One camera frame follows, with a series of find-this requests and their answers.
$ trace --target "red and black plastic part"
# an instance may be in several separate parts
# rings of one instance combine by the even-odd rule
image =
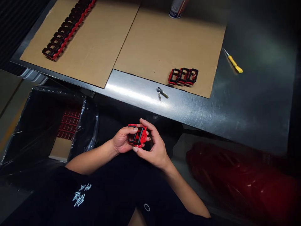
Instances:
[[[179,69],[172,69],[172,71],[169,74],[169,78],[168,78],[168,83],[172,84],[172,85],[176,85],[177,82],[179,81],[179,75],[180,75],[180,70]]]
[[[178,83],[180,84],[185,84],[188,78],[188,74],[189,74],[189,69],[188,68],[181,68],[180,69],[180,75],[179,75],[179,81]]]
[[[194,68],[189,69],[186,84],[193,85],[196,82],[197,77],[198,77],[198,70]]]
[[[137,127],[137,124],[129,124],[129,127],[138,128],[137,133],[129,134],[128,135],[128,142],[135,147],[141,148],[142,145],[146,142],[147,133],[146,133],[146,126],[143,127]]]
[[[90,9],[95,5],[95,2],[96,0],[79,0],[78,3],[76,3],[69,17],[65,19],[61,27],[55,32],[47,47],[42,50],[42,53],[46,57],[55,61],[56,58],[60,56],[67,42],[70,41],[70,38],[74,35],[77,28],[80,27],[80,24]]]
[[[188,68],[181,68],[179,69],[172,69],[171,73],[168,77],[168,83],[172,85],[177,85],[180,83],[182,85],[193,85],[197,81],[198,77],[198,70],[197,69],[188,69]]]

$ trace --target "brown cardboard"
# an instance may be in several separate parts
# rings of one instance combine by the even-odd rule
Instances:
[[[104,88],[139,4],[97,0],[65,52],[53,62],[42,50],[78,0],[58,0],[21,60]]]
[[[210,97],[225,25],[140,7],[114,69],[168,84],[173,68],[199,70],[194,86],[175,86]]]
[[[71,140],[57,137],[50,152],[49,158],[66,162],[69,156],[71,144]]]

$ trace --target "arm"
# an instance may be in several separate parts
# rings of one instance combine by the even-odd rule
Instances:
[[[154,146],[149,152],[137,147],[133,147],[133,150],[139,157],[152,163],[165,173],[167,182],[189,212],[209,218],[210,213],[202,200],[183,179],[168,157],[165,144],[157,129],[154,127],[154,125],[146,120],[140,119],[140,123],[142,123],[144,126],[147,126],[147,128],[151,130]]]
[[[109,140],[98,148],[76,156],[65,167],[79,174],[89,175],[117,155],[112,140]]]
[[[128,143],[128,135],[135,134],[137,130],[138,128],[123,127],[116,133],[113,139],[97,148],[81,153],[68,162],[65,167],[84,175],[95,172],[98,168],[111,161],[115,156],[131,150],[132,146]]]

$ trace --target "red plastic frame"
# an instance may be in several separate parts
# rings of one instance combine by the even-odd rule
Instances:
[[[137,124],[129,124],[129,127],[137,127]],[[141,148],[142,145],[146,142],[146,138],[147,138],[146,130],[147,130],[147,127],[143,126],[143,127],[137,127],[137,128],[138,128],[138,131],[134,135],[135,136],[134,140],[138,140],[138,142],[136,142],[136,143],[140,143],[140,144],[135,144],[134,142],[130,142],[129,138],[128,138],[128,142],[130,144],[134,145],[135,147]]]

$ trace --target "metal table surface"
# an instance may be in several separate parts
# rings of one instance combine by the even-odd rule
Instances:
[[[297,43],[286,21],[277,17],[279,9],[266,10],[258,0],[234,6],[223,47],[244,73],[235,75],[221,52],[207,99],[117,70],[102,89],[20,60],[54,3],[42,12],[12,62],[243,145],[286,155]],[[170,98],[159,101],[157,86]]]

